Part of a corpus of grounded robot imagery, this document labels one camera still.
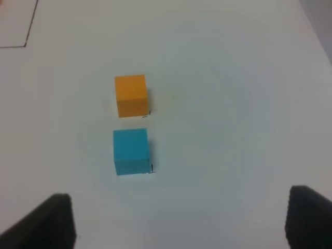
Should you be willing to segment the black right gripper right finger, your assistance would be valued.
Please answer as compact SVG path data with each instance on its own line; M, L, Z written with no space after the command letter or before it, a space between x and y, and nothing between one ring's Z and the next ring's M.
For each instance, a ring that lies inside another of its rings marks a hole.
M331 248L331 201L308 186L292 186L285 236L290 248Z

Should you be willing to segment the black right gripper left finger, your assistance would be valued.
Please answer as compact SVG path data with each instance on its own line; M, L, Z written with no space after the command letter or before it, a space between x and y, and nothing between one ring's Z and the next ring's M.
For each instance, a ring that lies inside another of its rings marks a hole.
M1 234L1 248L74 248L72 200L57 193Z

